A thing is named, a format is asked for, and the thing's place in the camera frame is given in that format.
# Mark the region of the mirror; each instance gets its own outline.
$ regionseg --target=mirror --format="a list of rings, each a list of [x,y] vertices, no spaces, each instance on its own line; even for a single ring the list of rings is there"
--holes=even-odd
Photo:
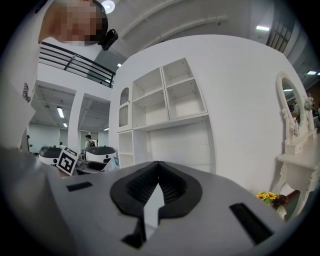
[[[287,78],[282,79],[282,88],[283,88],[284,97],[289,107],[292,118],[295,118],[299,126],[301,126],[302,120],[304,119],[305,112],[301,111],[301,109],[303,108],[303,105],[299,104],[300,101],[297,98],[298,93],[295,92],[295,89],[291,86],[291,84],[292,83],[289,81],[289,79]]]

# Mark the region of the arched niche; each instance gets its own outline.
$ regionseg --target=arched niche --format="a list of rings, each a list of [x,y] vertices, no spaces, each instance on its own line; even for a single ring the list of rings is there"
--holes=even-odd
[[[119,127],[128,125],[128,110],[129,110],[129,88],[126,87],[123,89],[120,96]]]

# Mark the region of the white pillar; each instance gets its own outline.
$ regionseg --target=white pillar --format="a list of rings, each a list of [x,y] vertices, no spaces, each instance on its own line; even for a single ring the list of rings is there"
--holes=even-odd
[[[77,91],[72,103],[72,109],[70,113],[69,126],[68,126],[68,148],[78,151],[78,125],[79,115],[81,110],[82,101],[85,93],[83,91]]]

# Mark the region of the black railing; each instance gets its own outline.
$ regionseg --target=black railing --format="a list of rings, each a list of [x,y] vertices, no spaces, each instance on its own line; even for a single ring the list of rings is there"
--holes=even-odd
[[[39,62],[113,87],[115,72],[73,51],[42,42]]]

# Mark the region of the black camera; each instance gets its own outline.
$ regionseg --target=black camera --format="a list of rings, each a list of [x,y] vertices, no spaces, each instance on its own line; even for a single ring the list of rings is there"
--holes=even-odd
[[[104,39],[98,42],[98,45],[100,45],[104,51],[107,51],[118,38],[117,31],[115,29],[110,29],[108,33],[106,33]]]

